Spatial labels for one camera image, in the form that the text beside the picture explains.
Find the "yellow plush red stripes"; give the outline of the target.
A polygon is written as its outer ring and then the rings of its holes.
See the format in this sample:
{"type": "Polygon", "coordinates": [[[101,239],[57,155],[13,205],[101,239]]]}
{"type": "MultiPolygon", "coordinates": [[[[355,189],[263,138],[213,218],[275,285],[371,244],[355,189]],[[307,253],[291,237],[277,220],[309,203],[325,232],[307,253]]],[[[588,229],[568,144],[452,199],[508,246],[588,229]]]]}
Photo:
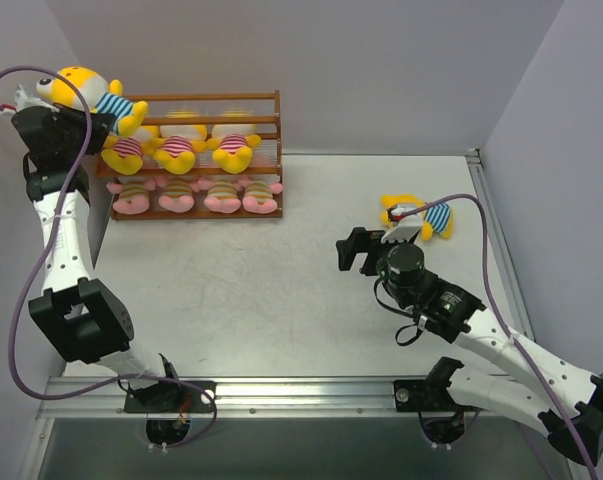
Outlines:
{"type": "Polygon", "coordinates": [[[188,173],[196,162],[196,154],[207,147],[204,124],[164,124],[159,126],[160,138],[153,159],[173,175],[188,173]]]}
{"type": "Polygon", "coordinates": [[[253,150],[261,142],[254,123],[217,123],[212,127],[206,145],[212,151],[212,160],[221,169],[240,174],[250,166],[253,150]]]}
{"type": "Polygon", "coordinates": [[[111,134],[101,151],[101,158],[116,173],[133,175],[144,165],[146,157],[154,154],[160,130],[158,126],[143,125],[129,137],[111,134]]]}

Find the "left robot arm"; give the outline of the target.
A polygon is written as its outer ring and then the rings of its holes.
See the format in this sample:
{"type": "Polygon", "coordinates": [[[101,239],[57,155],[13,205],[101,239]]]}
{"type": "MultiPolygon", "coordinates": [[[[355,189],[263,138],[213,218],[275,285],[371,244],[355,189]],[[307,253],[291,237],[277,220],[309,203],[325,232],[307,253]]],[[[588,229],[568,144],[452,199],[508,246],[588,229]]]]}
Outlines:
{"type": "Polygon", "coordinates": [[[23,107],[12,118],[28,148],[26,193],[44,241],[42,290],[28,311],[65,362],[104,366],[125,378],[135,396],[147,395],[157,409],[171,411],[183,399],[172,365],[135,345],[127,308],[96,278],[91,263],[89,182],[80,163],[102,147],[114,120],[46,103],[23,107]]]}

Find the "yellow plush blue stripes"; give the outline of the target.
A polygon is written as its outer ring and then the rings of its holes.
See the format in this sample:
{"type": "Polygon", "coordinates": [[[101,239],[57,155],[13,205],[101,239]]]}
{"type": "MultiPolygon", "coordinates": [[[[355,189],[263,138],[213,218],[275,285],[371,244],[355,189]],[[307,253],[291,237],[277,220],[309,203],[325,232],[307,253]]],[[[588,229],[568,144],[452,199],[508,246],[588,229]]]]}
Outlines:
{"type": "Polygon", "coordinates": [[[64,80],[42,78],[36,84],[37,93],[52,103],[82,110],[78,94],[67,84],[70,82],[82,95],[91,113],[115,116],[112,133],[119,137],[132,136],[147,115],[148,103],[126,99],[122,83],[117,79],[107,81],[96,71],[82,66],[65,67],[57,74],[64,80]]]}

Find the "pink plush orange stripes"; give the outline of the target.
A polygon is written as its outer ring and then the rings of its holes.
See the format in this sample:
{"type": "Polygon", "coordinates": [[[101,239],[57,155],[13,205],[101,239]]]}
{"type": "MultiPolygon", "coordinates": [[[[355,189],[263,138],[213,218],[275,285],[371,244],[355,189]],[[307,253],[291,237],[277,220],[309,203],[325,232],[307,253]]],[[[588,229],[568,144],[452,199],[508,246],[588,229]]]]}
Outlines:
{"type": "Polygon", "coordinates": [[[204,206],[211,212],[233,214],[242,205],[238,181],[231,176],[201,177],[198,188],[205,193],[204,206]]]}
{"type": "Polygon", "coordinates": [[[133,178],[109,181],[108,191],[116,197],[112,203],[114,212],[122,215],[139,215],[150,208],[150,193],[155,190],[153,178],[133,178]]]}

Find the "pink plush blue stripes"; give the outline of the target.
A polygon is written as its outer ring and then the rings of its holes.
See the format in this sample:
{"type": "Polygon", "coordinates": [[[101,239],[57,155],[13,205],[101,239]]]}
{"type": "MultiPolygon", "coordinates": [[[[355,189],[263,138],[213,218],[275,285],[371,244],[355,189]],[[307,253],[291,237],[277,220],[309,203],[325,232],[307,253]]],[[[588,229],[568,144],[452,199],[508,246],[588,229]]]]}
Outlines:
{"type": "Polygon", "coordinates": [[[243,191],[243,208],[253,214],[270,214],[277,210],[275,196],[283,191],[279,175],[243,175],[238,180],[243,191]]]}

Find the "yellow plush red stripes top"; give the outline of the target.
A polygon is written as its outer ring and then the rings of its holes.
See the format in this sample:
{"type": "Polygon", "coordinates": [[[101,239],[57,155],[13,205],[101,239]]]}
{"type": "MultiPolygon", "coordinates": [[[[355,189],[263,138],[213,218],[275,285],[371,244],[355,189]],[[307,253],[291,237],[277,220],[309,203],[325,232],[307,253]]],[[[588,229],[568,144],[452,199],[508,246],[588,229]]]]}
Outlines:
{"type": "Polygon", "coordinates": [[[159,126],[160,138],[153,159],[173,175],[188,173],[196,162],[196,154],[207,147],[204,124],[164,124],[159,126]]]}

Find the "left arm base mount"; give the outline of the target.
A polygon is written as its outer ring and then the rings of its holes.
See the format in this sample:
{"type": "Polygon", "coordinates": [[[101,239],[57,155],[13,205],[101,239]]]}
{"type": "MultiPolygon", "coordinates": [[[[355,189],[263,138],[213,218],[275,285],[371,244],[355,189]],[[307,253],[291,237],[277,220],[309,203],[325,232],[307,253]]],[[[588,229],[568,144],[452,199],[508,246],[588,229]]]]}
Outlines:
{"type": "Polygon", "coordinates": [[[188,387],[158,382],[142,389],[130,389],[123,410],[139,414],[211,413],[212,405],[201,390],[214,397],[217,384],[211,380],[187,381],[187,384],[188,387]]]}

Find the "pink plush face-down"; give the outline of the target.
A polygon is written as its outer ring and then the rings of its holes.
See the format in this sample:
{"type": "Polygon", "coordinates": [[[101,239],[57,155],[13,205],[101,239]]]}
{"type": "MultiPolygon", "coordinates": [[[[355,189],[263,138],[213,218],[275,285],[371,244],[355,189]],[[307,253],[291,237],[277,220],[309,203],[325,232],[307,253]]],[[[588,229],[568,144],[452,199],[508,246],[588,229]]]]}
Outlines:
{"type": "Polygon", "coordinates": [[[162,209],[182,214],[194,207],[195,194],[200,190],[196,177],[160,176],[156,184],[161,189],[158,204],[162,209]]]}

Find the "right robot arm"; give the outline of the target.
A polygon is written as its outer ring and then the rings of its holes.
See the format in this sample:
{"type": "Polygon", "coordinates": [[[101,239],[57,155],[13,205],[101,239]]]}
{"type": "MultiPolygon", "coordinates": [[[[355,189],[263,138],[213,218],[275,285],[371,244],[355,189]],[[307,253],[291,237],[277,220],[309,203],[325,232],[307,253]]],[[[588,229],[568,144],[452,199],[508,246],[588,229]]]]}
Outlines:
{"type": "Polygon", "coordinates": [[[424,252],[410,241],[386,243],[380,230],[354,228],[336,243],[338,267],[366,259],[361,274],[393,300],[383,309],[470,351],[507,374],[494,379],[463,362],[440,359],[424,381],[422,399],[487,410],[542,433],[569,460],[595,467],[603,453],[603,373],[574,366],[501,322],[495,310],[425,267],[424,252]]]}

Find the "yellow plush red stripes front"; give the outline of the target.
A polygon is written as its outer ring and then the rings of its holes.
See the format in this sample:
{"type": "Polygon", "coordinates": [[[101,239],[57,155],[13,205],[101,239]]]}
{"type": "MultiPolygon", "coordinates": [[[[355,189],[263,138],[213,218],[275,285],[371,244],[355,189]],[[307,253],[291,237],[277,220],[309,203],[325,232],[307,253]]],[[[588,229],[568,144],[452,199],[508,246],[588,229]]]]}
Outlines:
{"type": "Polygon", "coordinates": [[[206,145],[212,151],[212,160],[221,169],[240,174],[250,166],[253,150],[261,142],[254,123],[217,123],[212,127],[206,145]]]}

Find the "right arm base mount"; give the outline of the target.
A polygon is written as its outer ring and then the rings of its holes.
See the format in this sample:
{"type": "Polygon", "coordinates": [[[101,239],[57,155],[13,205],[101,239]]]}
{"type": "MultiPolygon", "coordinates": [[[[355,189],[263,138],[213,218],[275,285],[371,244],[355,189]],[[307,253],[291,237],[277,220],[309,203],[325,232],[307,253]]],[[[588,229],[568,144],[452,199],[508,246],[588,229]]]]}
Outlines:
{"type": "Polygon", "coordinates": [[[423,412],[429,404],[429,393],[422,379],[399,379],[392,384],[395,410],[401,413],[423,412]]]}

